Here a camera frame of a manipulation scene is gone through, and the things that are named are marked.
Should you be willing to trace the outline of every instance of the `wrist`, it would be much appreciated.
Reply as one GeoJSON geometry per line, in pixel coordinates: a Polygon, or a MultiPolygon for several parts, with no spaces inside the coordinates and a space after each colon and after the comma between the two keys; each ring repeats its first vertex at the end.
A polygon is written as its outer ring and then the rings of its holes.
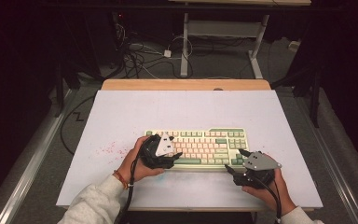
{"type": "Polygon", "coordinates": [[[130,178],[131,178],[130,172],[125,171],[125,170],[122,169],[121,167],[119,167],[119,168],[117,169],[117,172],[123,177],[123,179],[124,179],[127,183],[130,183],[130,178]]]}
{"type": "Polygon", "coordinates": [[[112,174],[117,180],[119,180],[123,184],[123,189],[129,188],[129,182],[122,176],[119,170],[115,170],[112,174]]]}
{"type": "Polygon", "coordinates": [[[282,216],[290,213],[291,211],[296,209],[296,205],[290,201],[286,203],[282,203],[282,216]]]}

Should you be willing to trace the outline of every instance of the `sleeve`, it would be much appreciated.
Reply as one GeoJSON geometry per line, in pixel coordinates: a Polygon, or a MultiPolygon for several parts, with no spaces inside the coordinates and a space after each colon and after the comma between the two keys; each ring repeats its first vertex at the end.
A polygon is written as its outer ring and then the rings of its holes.
{"type": "Polygon", "coordinates": [[[59,224],[65,223],[114,223],[120,211],[118,198],[123,185],[109,175],[99,185],[85,187],[74,198],[59,224]]]}
{"type": "Polygon", "coordinates": [[[323,224],[320,220],[312,221],[301,207],[295,208],[281,218],[282,224],[323,224]]]}

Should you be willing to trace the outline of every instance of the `white paper sheet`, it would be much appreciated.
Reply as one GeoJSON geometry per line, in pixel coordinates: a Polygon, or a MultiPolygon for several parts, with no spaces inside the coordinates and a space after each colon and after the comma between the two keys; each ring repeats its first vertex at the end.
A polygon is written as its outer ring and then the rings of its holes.
{"type": "MultiPolygon", "coordinates": [[[[245,129],[251,151],[282,164],[294,202],[322,202],[275,91],[99,91],[82,134],[58,206],[67,206],[88,184],[117,169],[136,139],[150,129],[245,129]]],[[[126,192],[122,195],[125,201],[126,192]]],[[[135,183],[131,210],[257,210],[265,205],[222,173],[178,173],[135,183]]]]}

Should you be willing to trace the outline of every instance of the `keyboard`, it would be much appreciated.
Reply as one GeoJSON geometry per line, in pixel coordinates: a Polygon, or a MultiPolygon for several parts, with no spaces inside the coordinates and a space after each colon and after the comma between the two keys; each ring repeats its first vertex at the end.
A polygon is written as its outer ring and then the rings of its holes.
{"type": "Polygon", "coordinates": [[[173,156],[183,152],[170,170],[226,171],[225,164],[244,169],[245,157],[239,148],[249,150],[243,128],[212,128],[210,130],[147,130],[145,135],[167,133],[172,136],[173,156]]]}

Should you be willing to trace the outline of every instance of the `pink stains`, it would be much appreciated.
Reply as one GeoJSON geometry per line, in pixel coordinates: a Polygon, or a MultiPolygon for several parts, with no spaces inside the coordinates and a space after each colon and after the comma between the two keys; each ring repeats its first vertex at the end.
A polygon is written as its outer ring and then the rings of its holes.
{"type": "Polygon", "coordinates": [[[117,161],[117,160],[122,161],[128,154],[129,150],[128,149],[116,149],[116,142],[113,142],[106,147],[100,147],[98,149],[95,149],[94,152],[96,155],[102,155],[102,156],[112,155],[112,159],[114,161],[117,161]]]}

